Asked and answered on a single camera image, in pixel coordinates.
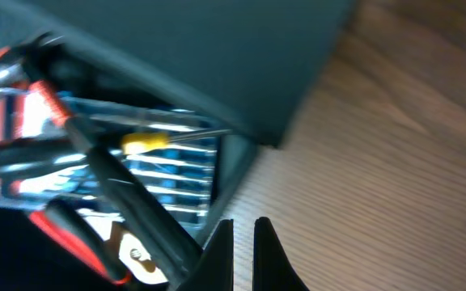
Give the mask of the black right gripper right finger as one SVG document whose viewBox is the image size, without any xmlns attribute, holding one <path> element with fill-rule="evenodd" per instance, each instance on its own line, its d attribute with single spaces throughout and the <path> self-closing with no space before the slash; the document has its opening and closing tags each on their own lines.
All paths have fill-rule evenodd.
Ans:
<svg viewBox="0 0 466 291">
<path fill-rule="evenodd" d="M 259 217 L 255 222 L 252 290 L 309 290 L 293 269 L 268 217 Z"/>
</svg>

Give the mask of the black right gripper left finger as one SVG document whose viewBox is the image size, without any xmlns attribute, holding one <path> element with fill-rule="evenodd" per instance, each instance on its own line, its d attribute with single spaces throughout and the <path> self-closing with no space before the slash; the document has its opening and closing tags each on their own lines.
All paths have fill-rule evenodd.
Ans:
<svg viewBox="0 0 466 291">
<path fill-rule="evenodd" d="M 177 291 L 232 291 L 234 277 L 233 221 L 222 220 L 192 275 Z"/>
</svg>

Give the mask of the blue precision screwdriver set case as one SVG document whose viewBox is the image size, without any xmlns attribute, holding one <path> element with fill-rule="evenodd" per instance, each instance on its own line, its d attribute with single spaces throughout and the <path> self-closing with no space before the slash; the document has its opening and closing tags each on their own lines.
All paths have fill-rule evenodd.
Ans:
<svg viewBox="0 0 466 291">
<path fill-rule="evenodd" d="M 111 154 L 190 233 L 203 227 L 215 174 L 218 124 L 177 108 L 136 108 L 124 104 L 66 97 L 74 112 L 96 126 Z M 26 103 L 23 136 L 15 145 L 0 146 L 0 180 L 16 182 L 17 193 L 32 201 L 67 200 L 104 237 L 119 211 L 101 195 L 83 154 L 73 149 L 65 132 L 47 117 L 34 116 Z M 157 150 L 126 154 L 119 137 L 127 133 L 181 135 Z"/>
</svg>

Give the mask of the red handled cutting pliers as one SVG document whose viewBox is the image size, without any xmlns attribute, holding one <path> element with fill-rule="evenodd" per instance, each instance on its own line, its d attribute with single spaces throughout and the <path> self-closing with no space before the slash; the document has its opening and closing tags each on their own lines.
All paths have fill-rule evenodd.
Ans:
<svg viewBox="0 0 466 291">
<path fill-rule="evenodd" d="M 132 281 L 131 271 L 65 201 L 51 200 L 42 210 L 29 213 L 28 218 L 54 242 L 114 285 Z"/>
</svg>

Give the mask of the dark green box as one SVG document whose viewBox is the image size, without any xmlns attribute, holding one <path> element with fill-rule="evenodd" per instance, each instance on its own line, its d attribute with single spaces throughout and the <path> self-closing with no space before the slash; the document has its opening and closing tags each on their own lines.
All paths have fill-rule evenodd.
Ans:
<svg viewBox="0 0 466 291">
<path fill-rule="evenodd" d="M 190 233 L 177 221 L 201 247 L 202 256 L 259 149 L 282 143 L 353 8 L 351 1 L 318 0 L 0 1 L 0 50 L 40 39 L 36 68 L 109 153 L 96 126 L 74 112 L 66 97 L 184 109 L 218 124 L 205 223 Z M 23 136 L 26 103 L 34 104 L 34 116 L 53 122 L 51 111 L 28 86 L 24 82 L 0 90 L 0 146 L 13 146 Z M 127 133 L 118 141 L 124 153 L 140 154 L 182 138 Z M 62 198 L 32 201 L 18 194 L 17 186 L 0 180 L 0 209 L 9 209 L 30 226 L 37 227 L 28 214 L 51 200 L 63 200 L 74 209 Z M 125 290 L 172 290 L 120 211 L 122 219 L 111 222 L 107 237 L 75 211 L 133 275 L 126 285 L 109 283 Z"/>
</svg>

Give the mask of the small claw hammer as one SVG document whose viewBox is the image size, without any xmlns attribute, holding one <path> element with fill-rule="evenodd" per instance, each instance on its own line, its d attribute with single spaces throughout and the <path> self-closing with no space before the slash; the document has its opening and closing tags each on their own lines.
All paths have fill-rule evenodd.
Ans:
<svg viewBox="0 0 466 291">
<path fill-rule="evenodd" d="M 80 116 L 58 97 L 36 68 L 41 40 L 0 50 L 0 90 L 15 89 L 28 82 L 28 91 L 38 95 L 51 111 L 53 123 L 62 127 L 74 148 L 84 154 L 104 197 L 121 212 L 126 225 L 150 252 L 177 289 L 197 266 L 202 249 L 145 186 L 96 139 Z"/>
</svg>

